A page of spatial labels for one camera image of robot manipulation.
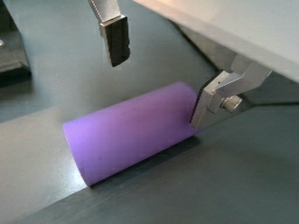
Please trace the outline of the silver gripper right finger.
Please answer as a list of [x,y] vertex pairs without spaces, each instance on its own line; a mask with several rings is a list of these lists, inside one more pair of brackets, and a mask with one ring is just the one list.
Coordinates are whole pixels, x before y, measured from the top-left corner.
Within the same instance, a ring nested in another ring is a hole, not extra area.
[[201,129],[206,114],[216,114],[218,108],[233,113],[241,103],[238,94],[257,88],[270,73],[269,68],[237,54],[230,64],[230,72],[221,71],[200,90],[190,126]]

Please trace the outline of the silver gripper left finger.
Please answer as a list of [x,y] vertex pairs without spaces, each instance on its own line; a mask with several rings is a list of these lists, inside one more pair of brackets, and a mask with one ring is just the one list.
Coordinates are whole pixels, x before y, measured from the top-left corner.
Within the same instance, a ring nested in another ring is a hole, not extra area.
[[88,0],[88,4],[105,41],[109,64],[116,67],[130,54],[126,16],[120,12],[117,0]]

